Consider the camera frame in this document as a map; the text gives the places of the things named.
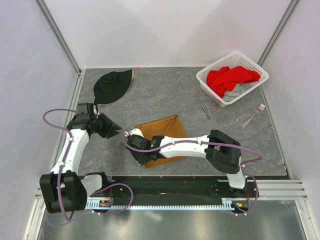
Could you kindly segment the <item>orange cloth napkin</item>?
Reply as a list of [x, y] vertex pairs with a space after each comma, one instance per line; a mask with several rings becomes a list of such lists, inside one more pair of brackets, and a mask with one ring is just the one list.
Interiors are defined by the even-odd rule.
[[186, 138], [186, 132], [179, 116], [172, 115], [162, 119], [135, 125], [143, 136], [151, 140], [153, 136], [168, 136], [172, 138]]

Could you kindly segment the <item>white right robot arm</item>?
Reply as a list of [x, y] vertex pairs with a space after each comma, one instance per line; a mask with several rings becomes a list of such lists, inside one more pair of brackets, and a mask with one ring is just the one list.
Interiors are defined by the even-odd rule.
[[206, 159], [216, 170], [226, 174], [233, 196], [240, 197], [247, 191], [246, 177], [240, 166], [241, 145], [219, 130], [199, 137], [157, 135], [148, 140], [135, 128], [124, 133], [124, 143], [141, 166], [175, 157]]

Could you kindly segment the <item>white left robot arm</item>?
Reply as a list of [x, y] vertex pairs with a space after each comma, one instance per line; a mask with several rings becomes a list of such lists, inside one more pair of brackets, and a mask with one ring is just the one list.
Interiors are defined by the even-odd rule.
[[78, 175], [80, 161], [91, 135], [98, 134], [104, 139], [112, 138], [122, 129], [93, 103], [80, 103], [75, 115], [66, 127], [66, 139], [62, 152], [50, 173], [40, 177], [39, 185], [50, 213], [82, 211], [87, 198], [92, 194], [106, 196], [110, 191], [107, 175], [104, 172]]

